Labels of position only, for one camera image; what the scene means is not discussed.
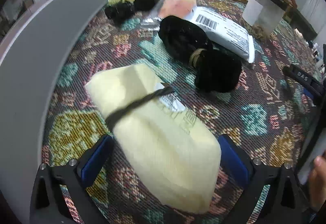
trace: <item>transparent container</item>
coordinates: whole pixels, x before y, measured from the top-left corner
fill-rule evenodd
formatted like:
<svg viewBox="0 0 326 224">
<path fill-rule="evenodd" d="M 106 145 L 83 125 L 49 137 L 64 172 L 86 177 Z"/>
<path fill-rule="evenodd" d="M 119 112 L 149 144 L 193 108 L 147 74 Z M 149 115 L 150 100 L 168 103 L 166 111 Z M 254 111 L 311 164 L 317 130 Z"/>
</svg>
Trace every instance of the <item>transparent container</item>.
<svg viewBox="0 0 326 224">
<path fill-rule="evenodd" d="M 287 7 L 288 3 L 283 0 L 249 0 L 240 24 L 256 39 L 266 41 Z"/>
</svg>

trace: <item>patterned carpet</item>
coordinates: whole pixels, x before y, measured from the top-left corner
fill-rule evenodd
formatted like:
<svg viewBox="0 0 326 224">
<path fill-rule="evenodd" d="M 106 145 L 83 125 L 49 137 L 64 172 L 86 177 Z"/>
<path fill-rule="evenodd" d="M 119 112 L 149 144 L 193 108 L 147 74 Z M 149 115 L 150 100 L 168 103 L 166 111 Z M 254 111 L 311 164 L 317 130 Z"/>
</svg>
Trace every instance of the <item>patterned carpet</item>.
<svg viewBox="0 0 326 224">
<path fill-rule="evenodd" d="M 232 0 L 197 0 L 221 15 L 238 22 L 245 4 Z M 89 23 L 65 63 L 48 109 L 43 142 L 43 162 L 63 165 L 78 158 L 108 132 L 103 118 L 85 92 L 84 85 L 100 71 L 145 63 L 161 79 L 171 83 L 185 104 L 218 136 L 228 133 L 234 142 L 265 164 L 280 166 L 297 160 L 311 101 L 303 88 L 290 82 L 293 97 L 286 92 L 284 65 L 299 65 L 313 73 L 310 50 L 281 21 L 267 43 L 255 42 L 255 63 L 242 66 L 239 84 L 231 93 L 205 94 L 195 89 L 195 74 L 174 62 L 166 53 L 157 32 L 139 29 L 142 14 L 117 29 L 101 10 Z M 67 189 L 66 202 L 74 219 Z M 163 206 L 141 183 L 117 146 L 112 166 L 105 165 L 87 191 L 110 223 L 213 224 L 219 223 L 239 198 L 239 188 L 221 168 L 209 212 L 193 215 Z M 257 217 L 266 197 L 265 187 L 249 223 Z"/>
</svg>

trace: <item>white package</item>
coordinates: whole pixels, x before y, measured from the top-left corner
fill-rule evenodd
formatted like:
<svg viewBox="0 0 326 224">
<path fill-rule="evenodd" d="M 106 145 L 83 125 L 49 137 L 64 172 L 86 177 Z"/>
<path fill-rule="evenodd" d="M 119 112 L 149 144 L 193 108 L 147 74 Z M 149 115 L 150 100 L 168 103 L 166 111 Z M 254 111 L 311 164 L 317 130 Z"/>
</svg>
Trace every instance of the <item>white package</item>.
<svg viewBox="0 0 326 224">
<path fill-rule="evenodd" d="M 106 119 L 163 88 L 161 82 L 139 64 L 98 72 L 85 87 Z M 176 97 L 169 94 L 138 107 L 117 122 L 113 133 L 143 184 L 162 204 L 191 213 L 209 210 L 220 145 Z"/>
<path fill-rule="evenodd" d="M 211 41 L 229 49 L 249 63 L 255 61 L 252 36 L 234 21 L 205 7 L 193 8 L 193 13 L 185 19 L 202 28 Z"/>
</svg>

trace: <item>metal bolt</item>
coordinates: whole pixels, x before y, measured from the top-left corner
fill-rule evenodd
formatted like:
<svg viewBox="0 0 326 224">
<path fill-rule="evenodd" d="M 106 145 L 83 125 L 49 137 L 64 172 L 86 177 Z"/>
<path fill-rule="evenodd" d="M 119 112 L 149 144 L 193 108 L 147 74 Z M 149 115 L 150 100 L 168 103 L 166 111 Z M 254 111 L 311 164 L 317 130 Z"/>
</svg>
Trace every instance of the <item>metal bolt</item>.
<svg viewBox="0 0 326 224">
<path fill-rule="evenodd" d="M 261 164 L 260 159 L 254 159 L 253 162 L 254 162 L 255 165 L 260 165 Z"/>
<path fill-rule="evenodd" d="M 290 163 L 286 162 L 286 163 L 284 163 L 284 167 L 287 169 L 291 169 L 292 166 Z"/>
<path fill-rule="evenodd" d="M 71 159 L 71 160 L 68 161 L 68 164 L 70 166 L 75 166 L 77 164 L 77 160 L 76 159 Z"/>
<path fill-rule="evenodd" d="M 46 168 L 46 166 L 47 166 L 46 163 L 42 163 L 42 164 L 40 165 L 40 169 L 41 169 L 41 170 L 44 170 L 44 169 Z"/>
</svg>

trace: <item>black strap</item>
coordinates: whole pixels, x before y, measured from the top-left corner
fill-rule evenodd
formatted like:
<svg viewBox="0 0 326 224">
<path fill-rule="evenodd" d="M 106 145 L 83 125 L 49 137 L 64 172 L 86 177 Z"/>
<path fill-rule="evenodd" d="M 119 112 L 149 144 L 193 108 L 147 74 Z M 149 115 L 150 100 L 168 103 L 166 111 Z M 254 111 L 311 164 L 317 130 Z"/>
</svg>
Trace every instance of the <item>black strap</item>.
<svg viewBox="0 0 326 224">
<path fill-rule="evenodd" d="M 151 94 L 146 95 L 144 98 L 139 99 L 137 101 L 132 102 L 131 104 L 127 105 L 125 108 L 118 109 L 115 112 L 111 113 L 106 119 L 105 123 L 110 131 L 113 131 L 113 128 L 115 127 L 116 123 L 127 113 L 129 113 L 131 110 L 134 110 L 138 108 L 139 106 L 142 106 L 146 102 L 149 102 L 150 100 L 161 97 L 164 95 L 168 95 L 170 93 L 173 93 L 173 89 L 171 87 L 165 87 L 164 89 L 159 89 Z"/>
</svg>

